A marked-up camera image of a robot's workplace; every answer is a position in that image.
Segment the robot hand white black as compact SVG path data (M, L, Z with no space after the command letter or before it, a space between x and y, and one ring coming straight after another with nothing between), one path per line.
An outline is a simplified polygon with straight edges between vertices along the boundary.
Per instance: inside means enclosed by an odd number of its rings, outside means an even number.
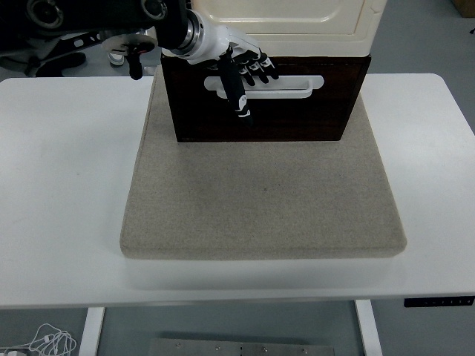
M254 86L255 78L264 84L278 79L271 59L246 33L212 24L194 10L189 10L187 17L190 38L184 41L178 56L191 65L216 68L232 110L251 126L253 118L243 84Z

